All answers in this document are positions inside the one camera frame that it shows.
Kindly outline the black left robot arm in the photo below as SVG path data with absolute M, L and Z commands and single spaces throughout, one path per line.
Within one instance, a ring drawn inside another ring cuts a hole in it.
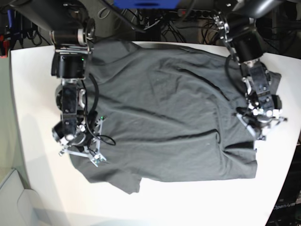
M 219 0 L 213 13 L 220 40 L 242 70 L 246 108 L 242 119 L 257 129 L 281 122 L 281 101 L 270 89 L 269 72 L 261 62 L 265 49 L 256 28 L 257 19 L 282 3 L 280 0 Z

